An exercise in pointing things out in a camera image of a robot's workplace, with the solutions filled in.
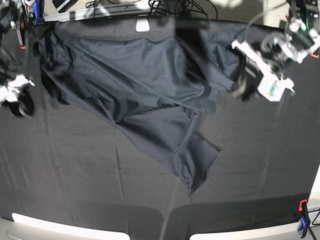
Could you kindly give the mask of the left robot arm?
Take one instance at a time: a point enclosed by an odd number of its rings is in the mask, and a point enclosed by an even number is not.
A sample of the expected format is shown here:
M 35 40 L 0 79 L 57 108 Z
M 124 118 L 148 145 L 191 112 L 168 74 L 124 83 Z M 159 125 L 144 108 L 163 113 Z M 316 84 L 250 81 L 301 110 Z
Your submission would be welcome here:
M 268 13 L 253 17 L 244 29 L 244 40 L 234 39 L 231 47 L 243 54 L 239 76 L 230 95 L 247 100 L 261 95 L 270 102 L 280 102 L 285 91 L 295 95 L 295 83 L 284 77 L 283 69 L 295 62 L 301 64 L 307 56 L 317 58 L 320 51 L 320 2 L 289 0 L 287 22 L 283 32 L 267 34 L 257 47 L 249 42 L 250 27 Z

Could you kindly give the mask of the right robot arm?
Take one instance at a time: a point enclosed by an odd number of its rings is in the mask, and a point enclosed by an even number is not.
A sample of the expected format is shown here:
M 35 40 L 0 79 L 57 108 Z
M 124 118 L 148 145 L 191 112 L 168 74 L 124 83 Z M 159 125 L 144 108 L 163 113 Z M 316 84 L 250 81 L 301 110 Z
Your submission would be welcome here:
M 30 46 L 29 19 L 24 0 L 2 0 L 0 2 L 0 36 L 9 30 L 24 31 L 22 47 Z M 21 60 L 15 59 L 3 46 L 0 47 L 0 106 L 18 118 L 32 118 L 35 105 L 29 87 L 34 87 L 32 78 L 25 76 L 29 51 Z

